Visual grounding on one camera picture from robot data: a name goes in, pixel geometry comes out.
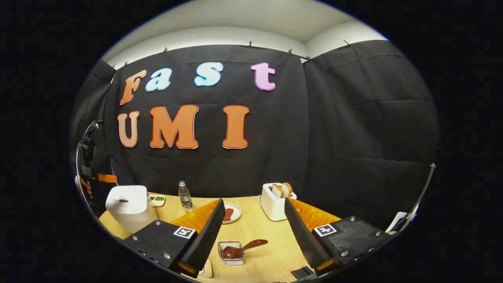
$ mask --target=orange letter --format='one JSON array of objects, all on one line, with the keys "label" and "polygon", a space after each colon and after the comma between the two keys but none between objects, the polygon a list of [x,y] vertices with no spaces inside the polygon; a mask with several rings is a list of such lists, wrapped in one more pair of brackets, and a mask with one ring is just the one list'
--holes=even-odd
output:
[{"label": "orange letter", "polygon": [[126,104],[133,99],[132,92],[138,89],[138,86],[140,85],[140,78],[144,78],[146,75],[147,70],[143,70],[126,79],[126,87],[124,88],[124,94],[122,95],[121,102],[119,102],[120,105]]},{"label": "orange letter", "polygon": [[198,111],[199,107],[196,105],[184,105],[180,107],[175,118],[171,121],[166,107],[152,108],[150,110],[150,115],[152,115],[152,141],[150,146],[155,149],[164,147],[164,142],[160,138],[162,135],[167,142],[167,146],[171,147],[178,133],[177,148],[197,148],[198,143],[194,139],[194,118]]},{"label": "orange letter", "polygon": [[121,139],[121,143],[123,146],[127,148],[132,148],[136,145],[138,141],[138,131],[136,120],[138,120],[138,116],[140,116],[140,112],[133,111],[129,113],[129,118],[131,119],[131,138],[127,138],[126,136],[126,118],[127,114],[122,113],[117,116],[117,120],[119,120],[119,137]]},{"label": "orange letter", "polygon": [[244,139],[244,117],[250,113],[246,106],[229,105],[223,108],[227,114],[227,137],[222,143],[226,149],[244,149],[248,142]]}]

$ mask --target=light blue letter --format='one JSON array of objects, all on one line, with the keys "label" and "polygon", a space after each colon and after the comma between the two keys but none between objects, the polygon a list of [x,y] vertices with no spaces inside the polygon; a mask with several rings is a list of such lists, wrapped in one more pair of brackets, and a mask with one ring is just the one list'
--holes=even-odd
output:
[{"label": "light blue letter", "polygon": [[221,78],[220,72],[223,70],[223,65],[220,62],[208,62],[202,63],[197,67],[196,73],[200,77],[194,78],[194,84],[196,86],[214,86]]},{"label": "light blue letter", "polygon": [[152,80],[148,81],[145,86],[146,91],[163,90],[167,88],[171,82],[170,77],[173,71],[170,68],[162,68],[155,71],[150,77]]}]

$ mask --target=white cylindrical container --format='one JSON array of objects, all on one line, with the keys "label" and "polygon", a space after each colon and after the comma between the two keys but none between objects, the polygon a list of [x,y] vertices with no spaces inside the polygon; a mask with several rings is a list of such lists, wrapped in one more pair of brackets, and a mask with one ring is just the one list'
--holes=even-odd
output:
[{"label": "white cylindrical container", "polygon": [[107,211],[129,233],[157,220],[147,188],[144,186],[116,186],[110,190],[105,203]]}]

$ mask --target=bread slice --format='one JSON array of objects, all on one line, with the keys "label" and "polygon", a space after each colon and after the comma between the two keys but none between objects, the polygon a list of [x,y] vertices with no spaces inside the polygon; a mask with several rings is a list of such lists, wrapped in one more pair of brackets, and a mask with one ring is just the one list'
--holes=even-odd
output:
[{"label": "bread slice", "polygon": [[283,189],[276,184],[273,184],[273,194],[278,198],[285,198],[287,196],[287,194],[285,194],[285,191],[283,191]]},{"label": "bread slice", "polygon": [[292,186],[289,183],[285,182],[285,183],[281,184],[281,188],[285,192],[285,195],[287,195],[289,197],[292,196]]}]

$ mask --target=white ceiling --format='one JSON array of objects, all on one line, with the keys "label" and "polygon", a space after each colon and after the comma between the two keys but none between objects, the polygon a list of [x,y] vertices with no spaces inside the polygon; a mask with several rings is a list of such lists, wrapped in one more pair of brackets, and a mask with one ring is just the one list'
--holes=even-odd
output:
[{"label": "white ceiling", "polygon": [[124,37],[103,60],[162,34],[199,27],[240,27],[307,42],[353,17],[313,0],[194,0],[167,11]]}]

